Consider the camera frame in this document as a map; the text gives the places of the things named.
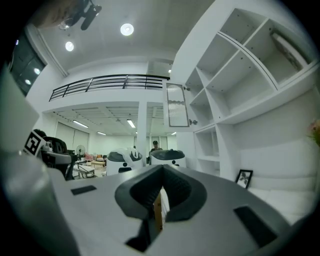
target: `white pillar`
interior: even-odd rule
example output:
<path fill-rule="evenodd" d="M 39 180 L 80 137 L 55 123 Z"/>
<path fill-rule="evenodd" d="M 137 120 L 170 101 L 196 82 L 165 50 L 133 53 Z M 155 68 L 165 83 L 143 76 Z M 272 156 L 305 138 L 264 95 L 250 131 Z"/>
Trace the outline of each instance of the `white pillar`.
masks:
<path fill-rule="evenodd" d="M 136 142 L 137 146 L 136 149 L 142 155 L 143 166 L 146 166 L 146 139 L 147 139 L 147 102 L 140 101 L 139 102 L 139 110 L 138 110 L 138 127 L 137 127 L 137 136 Z"/>

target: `round ceiling light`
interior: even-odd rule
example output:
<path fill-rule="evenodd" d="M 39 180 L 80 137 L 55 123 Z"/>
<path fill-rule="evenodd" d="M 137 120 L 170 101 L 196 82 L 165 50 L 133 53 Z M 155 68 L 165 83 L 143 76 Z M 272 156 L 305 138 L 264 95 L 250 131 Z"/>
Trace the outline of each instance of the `round ceiling light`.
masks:
<path fill-rule="evenodd" d="M 34 71 L 34 73 L 36 73 L 37 75 L 40 74 L 40 69 L 39 69 L 39 68 L 35 68 L 33 71 Z"/>
<path fill-rule="evenodd" d="M 72 42 L 66 42 L 65 48 L 67 51 L 71 52 L 74 49 L 74 44 Z"/>
<path fill-rule="evenodd" d="M 130 36 L 134 32 L 134 26 L 129 23 L 123 24 L 120 28 L 120 32 L 124 36 Z"/>

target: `ceiling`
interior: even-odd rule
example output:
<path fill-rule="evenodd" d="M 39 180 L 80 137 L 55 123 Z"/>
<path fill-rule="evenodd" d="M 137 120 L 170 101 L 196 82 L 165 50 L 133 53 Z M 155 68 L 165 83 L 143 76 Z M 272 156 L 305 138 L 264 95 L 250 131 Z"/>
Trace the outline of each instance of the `ceiling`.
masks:
<path fill-rule="evenodd" d="M 106 58 L 143 56 L 173 60 L 185 38 L 214 0 L 94 0 L 102 6 L 85 31 L 83 18 L 67 30 L 41 28 L 48 47 L 66 70 Z M 130 23 L 130 36 L 120 33 Z M 74 50 L 66 51 L 66 42 Z"/>
<path fill-rule="evenodd" d="M 55 111 L 58 119 L 72 122 L 76 120 L 89 127 L 91 131 L 113 136 L 136 136 L 138 129 L 138 106 L 98 106 L 91 108 Z M 132 128 L 130 119 L 136 128 Z M 148 106 L 146 120 L 147 136 L 171 135 L 165 132 L 164 110 L 162 106 Z"/>

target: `framed picture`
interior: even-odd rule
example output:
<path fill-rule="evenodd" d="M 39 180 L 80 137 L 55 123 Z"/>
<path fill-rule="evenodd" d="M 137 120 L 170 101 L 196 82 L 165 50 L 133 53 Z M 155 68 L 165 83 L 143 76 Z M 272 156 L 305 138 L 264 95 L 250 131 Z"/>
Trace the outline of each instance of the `framed picture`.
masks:
<path fill-rule="evenodd" d="M 247 189 L 249 187 L 253 172 L 253 170 L 240 170 L 238 176 L 236 177 L 235 183 Z"/>

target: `railing post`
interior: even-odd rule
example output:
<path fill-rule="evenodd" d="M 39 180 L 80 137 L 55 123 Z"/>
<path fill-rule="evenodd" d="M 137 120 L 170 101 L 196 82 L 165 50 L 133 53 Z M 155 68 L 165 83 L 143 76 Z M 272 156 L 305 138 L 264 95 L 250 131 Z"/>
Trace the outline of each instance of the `railing post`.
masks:
<path fill-rule="evenodd" d="M 92 83 L 92 80 L 93 80 L 93 78 L 91 78 L 90 83 L 88 84 L 88 87 L 85 89 L 85 93 L 88 91 L 88 89 L 89 89 L 89 87 L 90 87 L 90 85 Z"/>
<path fill-rule="evenodd" d="M 62 95 L 62 98 L 65 96 L 65 94 L 66 94 L 66 92 L 67 92 L 68 88 L 69 88 L 69 84 L 68 84 L 68 86 L 65 88 L 65 91 L 64 91 L 64 93 L 63 93 L 63 95 Z"/>
<path fill-rule="evenodd" d="M 127 80 L 128 80 L 128 75 L 126 75 L 126 77 L 125 77 L 122 89 L 126 89 Z"/>
<path fill-rule="evenodd" d="M 51 96 L 50 96 L 50 99 L 49 99 L 49 102 L 51 101 L 51 98 L 52 98 L 52 96 L 54 95 L 54 90 L 52 91 L 52 94 L 51 94 Z"/>

